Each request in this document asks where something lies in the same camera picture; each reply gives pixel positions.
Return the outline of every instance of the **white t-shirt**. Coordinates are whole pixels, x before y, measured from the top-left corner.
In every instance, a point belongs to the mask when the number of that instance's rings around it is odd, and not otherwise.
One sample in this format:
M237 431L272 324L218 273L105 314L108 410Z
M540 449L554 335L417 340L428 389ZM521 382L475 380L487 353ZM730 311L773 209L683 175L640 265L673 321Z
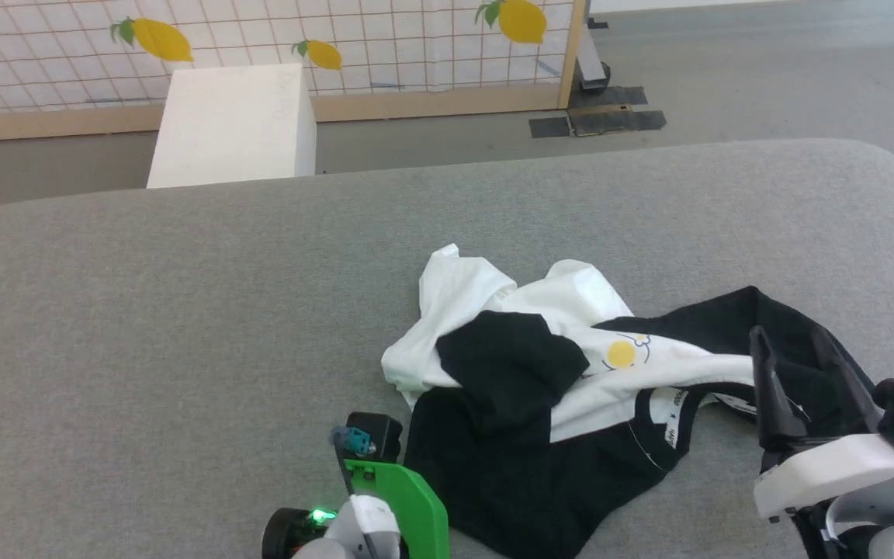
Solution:
M426 390L460 387L440 367L435 344L481 311L540 314L551 333L578 344L589 366L551 411L551 442L630 420L641 390L715 382L753 386L750 357L593 328L632 312L595 266L573 259L518 287L486 259L461 257L457 245L447 245L430 255L420 276L419 311L419 321L382 356L384 377L409 407Z

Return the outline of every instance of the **gray floor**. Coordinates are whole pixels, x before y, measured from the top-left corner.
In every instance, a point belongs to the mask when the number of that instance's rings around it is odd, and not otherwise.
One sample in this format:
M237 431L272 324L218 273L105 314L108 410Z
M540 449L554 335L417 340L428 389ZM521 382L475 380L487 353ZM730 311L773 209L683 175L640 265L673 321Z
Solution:
M809 0L608 21L611 29L594 34L600 56L615 84L645 86L650 107L666 113L664 130L530 138L526 120L548 113L324 124L319 171L757 138L852 138L894 152L894 2ZM142 187L154 141L121 134L0 142L0 204Z

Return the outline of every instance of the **wooden baseboard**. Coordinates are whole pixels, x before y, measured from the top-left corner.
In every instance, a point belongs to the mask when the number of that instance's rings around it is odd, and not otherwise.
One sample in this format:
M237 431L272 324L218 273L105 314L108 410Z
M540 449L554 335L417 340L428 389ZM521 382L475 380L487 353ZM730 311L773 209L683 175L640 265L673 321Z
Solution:
M383 120L448 114L512 113L557 109L561 85L461 88L449 92L398 92L313 98L319 123ZM74 137L158 130L164 106L117 106L111 109L59 110L52 113L0 114L0 140Z
M668 10L674 8L725 6L728 4L764 4L766 2L780 1L787 0L592 0L591 13L608 14L613 12L645 12L649 10Z

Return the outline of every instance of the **cable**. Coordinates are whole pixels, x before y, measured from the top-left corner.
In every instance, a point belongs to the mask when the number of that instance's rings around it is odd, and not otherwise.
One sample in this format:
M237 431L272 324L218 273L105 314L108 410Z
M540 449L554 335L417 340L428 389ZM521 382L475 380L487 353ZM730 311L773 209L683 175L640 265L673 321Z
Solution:
M343 450L343 442L344 442L344 434L341 428L334 428L331 432L331 436L333 438L333 448L337 452L337 465L340 466L340 475L344 478L344 486L347 488L347 495L354 496L354 484L351 482L351 471L347 470L347 464L344 464L344 454L341 453ZM379 559L379 552L375 548L375 540L372 539L372 535L365 533L365 531L361 530L361 535L365 537L365 545L368 546L368 555L372 556L372 559Z
M351 473L350 470L347 470L347 464L344 464L344 454L341 453L341 450L344 449L344 436L341 434L340 429L333 429L331 436L333 438L333 449L337 450L337 465L340 466L340 475L344 478L347 495L353 495L354 484L351 483Z

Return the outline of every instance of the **white foam block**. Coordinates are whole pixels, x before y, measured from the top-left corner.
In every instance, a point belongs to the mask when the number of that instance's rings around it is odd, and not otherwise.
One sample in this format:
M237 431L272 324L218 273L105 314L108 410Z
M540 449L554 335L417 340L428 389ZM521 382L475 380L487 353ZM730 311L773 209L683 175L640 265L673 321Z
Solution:
M316 174L301 64L176 70L147 188Z

